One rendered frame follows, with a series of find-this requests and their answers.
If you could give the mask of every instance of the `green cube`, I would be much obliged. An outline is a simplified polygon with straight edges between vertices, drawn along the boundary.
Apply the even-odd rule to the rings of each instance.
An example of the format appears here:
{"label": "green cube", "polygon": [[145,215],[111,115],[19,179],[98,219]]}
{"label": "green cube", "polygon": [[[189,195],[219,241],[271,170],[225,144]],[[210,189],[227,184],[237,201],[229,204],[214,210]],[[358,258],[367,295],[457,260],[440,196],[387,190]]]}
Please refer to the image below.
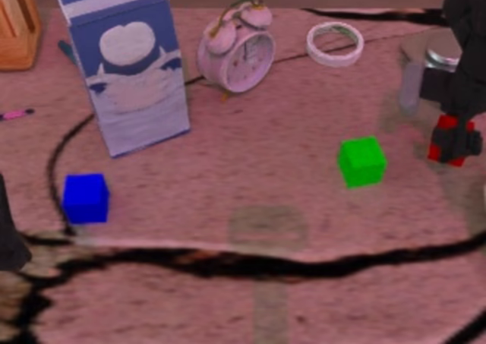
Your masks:
{"label": "green cube", "polygon": [[348,188],[380,183],[387,168],[387,158],[375,137],[343,141],[337,162]]}

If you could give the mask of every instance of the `table surface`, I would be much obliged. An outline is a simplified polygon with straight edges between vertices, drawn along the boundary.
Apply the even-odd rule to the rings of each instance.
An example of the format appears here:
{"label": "table surface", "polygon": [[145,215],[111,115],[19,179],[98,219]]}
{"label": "table surface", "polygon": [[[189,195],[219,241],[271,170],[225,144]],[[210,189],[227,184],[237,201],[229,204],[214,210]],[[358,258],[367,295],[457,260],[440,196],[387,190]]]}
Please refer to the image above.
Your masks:
{"label": "table surface", "polygon": [[[200,32],[218,13],[174,11],[188,77],[197,76],[194,50]],[[306,33],[325,20],[297,10],[277,10],[275,15],[277,59],[304,54]],[[468,159],[461,169],[431,163],[425,154],[438,110],[423,103],[414,118],[399,114],[400,43],[427,28],[349,23],[368,41],[356,65],[330,69],[306,57],[280,62],[258,88],[226,103],[220,102],[219,90],[195,85],[189,89],[193,130],[184,137],[113,160],[96,123],[89,124],[67,145],[56,169],[60,191],[68,173],[106,175],[112,192],[109,222],[89,226],[85,242],[250,249],[327,260],[443,244],[484,229],[484,156]],[[0,170],[14,220],[23,231],[60,228],[47,190],[46,164],[62,136],[92,112],[77,69],[57,49],[57,41],[67,39],[61,14],[53,11],[46,24],[35,68],[0,77],[6,111],[36,109],[35,115],[0,124]],[[477,124],[484,132],[484,118]],[[387,173],[378,186],[348,190],[336,165],[339,143],[368,135],[380,141],[389,162]],[[254,238],[266,247],[250,244]],[[76,280],[67,291],[48,292],[58,305],[41,318],[44,324],[38,334],[46,342],[109,342],[109,335],[138,342],[131,334],[113,330],[147,323],[144,337],[149,337],[152,319],[144,312],[153,310],[160,312],[161,320],[174,322],[171,308],[178,308],[184,320],[212,327],[216,319],[207,315],[209,307],[223,317],[228,317],[228,310],[251,309],[246,283],[214,285],[164,272],[114,267],[85,276],[82,282],[89,288]],[[150,290],[137,286],[155,278],[153,297]],[[437,344],[484,305],[485,278],[484,258],[473,254],[293,286],[289,315],[304,312],[316,321],[302,326],[292,316],[289,342]],[[171,284],[185,287],[178,290],[180,300],[177,295],[160,296]],[[150,308],[137,310],[135,303],[126,301],[135,299],[135,292],[143,292]],[[215,295],[224,307],[211,306],[216,303],[209,298]],[[182,296],[191,297],[191,305]],[[83,302],[83,310],[73,308],[73,300]],[[226,307],[229,302],[234,306]],[[134,308],[126,311],[133,313],[126,321],[119,320],[119,305]],[[94,311],[86,314],[90,308]],[[81,319],[60,329],[58,319],[73,312]],[[103,328],[95,323],[99,316],[106,319]],[[244,322],[245,327],[222,332],[220,342],[249,342],[251,325]],[[199,331],[164,331],[167,337],[174,335],[170,342],[188,342],[195,333]]]}

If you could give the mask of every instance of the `white and blue box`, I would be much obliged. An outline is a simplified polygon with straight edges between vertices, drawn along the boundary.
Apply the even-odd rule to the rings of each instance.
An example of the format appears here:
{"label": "white and blue box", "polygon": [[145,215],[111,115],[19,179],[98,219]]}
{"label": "white and blue box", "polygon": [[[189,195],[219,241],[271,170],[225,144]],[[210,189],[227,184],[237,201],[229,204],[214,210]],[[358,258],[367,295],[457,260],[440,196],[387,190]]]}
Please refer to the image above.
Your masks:
{"label": "white and blue box", "polygon": [[109,155],[190,130],[169,0],[58,0]]}

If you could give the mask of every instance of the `blue cube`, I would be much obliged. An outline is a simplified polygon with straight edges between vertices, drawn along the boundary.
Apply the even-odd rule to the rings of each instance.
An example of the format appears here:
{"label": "blue cube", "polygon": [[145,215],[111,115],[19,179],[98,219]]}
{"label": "blue cube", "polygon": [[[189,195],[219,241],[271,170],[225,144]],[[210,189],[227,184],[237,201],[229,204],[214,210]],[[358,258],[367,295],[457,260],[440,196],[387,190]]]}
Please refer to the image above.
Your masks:
{"label": "blue cube", "polygon": [[103,174],[68,175],[62,208],[71,224],[106,222],[109,191]]}

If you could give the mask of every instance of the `clock face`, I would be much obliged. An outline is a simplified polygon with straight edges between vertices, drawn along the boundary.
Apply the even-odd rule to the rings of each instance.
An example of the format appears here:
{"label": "clock face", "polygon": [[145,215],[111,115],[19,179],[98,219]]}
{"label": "clock face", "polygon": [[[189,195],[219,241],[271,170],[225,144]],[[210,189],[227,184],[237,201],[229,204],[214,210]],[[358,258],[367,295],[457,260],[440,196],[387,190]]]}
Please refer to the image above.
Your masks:
{"label": "clock face", "polygon": [[240,45],[229,59],[226,83],[234,92],[255,87],[267,74],[273,62],[274,44],[263,34],[255,35]]}

